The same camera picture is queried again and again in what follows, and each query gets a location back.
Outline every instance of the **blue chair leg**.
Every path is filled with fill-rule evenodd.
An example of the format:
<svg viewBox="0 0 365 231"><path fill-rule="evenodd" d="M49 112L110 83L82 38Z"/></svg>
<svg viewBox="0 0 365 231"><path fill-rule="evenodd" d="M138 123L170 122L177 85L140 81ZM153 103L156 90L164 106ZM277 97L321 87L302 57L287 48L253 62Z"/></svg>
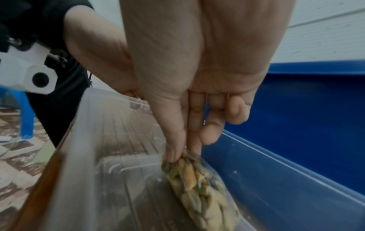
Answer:
<svg viewBox="0 0 365 231"><path fill-rule="evenodd" d="M20 105L20 116L21 116L21 126L20 126L20 136L22 139L30 139L33 137L34 130L34 112L29 104L28 98L24 92L11 91L11 93L16 97Z"/></svg>

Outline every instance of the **brown and white floor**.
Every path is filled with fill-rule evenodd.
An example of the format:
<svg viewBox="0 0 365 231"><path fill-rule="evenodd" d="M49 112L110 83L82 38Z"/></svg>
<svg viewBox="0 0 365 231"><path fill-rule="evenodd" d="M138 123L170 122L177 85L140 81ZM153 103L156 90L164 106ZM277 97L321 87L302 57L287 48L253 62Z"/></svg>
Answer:
<svg viewBox="0 0 365 231"><path fill-rule="evenodd" d="M19 111L0 110L0 136L14 138L0 143L0 231L5 231L16 217L46 165L32 162L49 140L45 130L35 119L33 138L16 139L19 120Z"/></svg>

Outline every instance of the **clear plastic container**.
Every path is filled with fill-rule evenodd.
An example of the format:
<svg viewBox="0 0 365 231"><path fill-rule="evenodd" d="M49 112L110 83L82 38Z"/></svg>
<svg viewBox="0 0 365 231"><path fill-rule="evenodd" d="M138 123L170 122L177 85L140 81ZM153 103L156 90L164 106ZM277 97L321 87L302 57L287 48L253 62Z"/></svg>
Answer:
<svg viewBox="0 0 365 231"><path fill-rule="evenodd" d="M148 105L98 89L80 103L43 231L196 230L160 169ZM242 231L362 231L365 198L224 132L203 149L245 220Z"/></svg>

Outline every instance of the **bag of mussels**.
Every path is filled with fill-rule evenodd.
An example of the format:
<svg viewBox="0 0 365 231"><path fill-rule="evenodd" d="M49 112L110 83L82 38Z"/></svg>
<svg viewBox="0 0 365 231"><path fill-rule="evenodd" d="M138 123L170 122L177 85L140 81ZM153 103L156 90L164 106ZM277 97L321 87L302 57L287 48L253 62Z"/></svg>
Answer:
<svg viewBox="0 0 365 231"><path fill-rule="evenodd" d="M203 159L185 150L175 163L163 157L161 169L199 229L235 230L242 216L218 173Z"/></svg>

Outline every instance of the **blue plastic chair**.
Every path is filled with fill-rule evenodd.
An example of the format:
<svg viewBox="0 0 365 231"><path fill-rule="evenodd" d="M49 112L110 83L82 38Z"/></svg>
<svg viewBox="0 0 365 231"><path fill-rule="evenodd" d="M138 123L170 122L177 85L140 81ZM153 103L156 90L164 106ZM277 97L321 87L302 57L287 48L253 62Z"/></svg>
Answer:
<svg viewBox="0 0 365 231"><path fill-rule="evenodd" d="M10 92L18 101L20 106L21 126L20 137L22 139L30 139L33 137L34 130L34 112L29 104L28 98L22 91L14 91L0 86L0 98L2 98L6 92Z"/></svg>

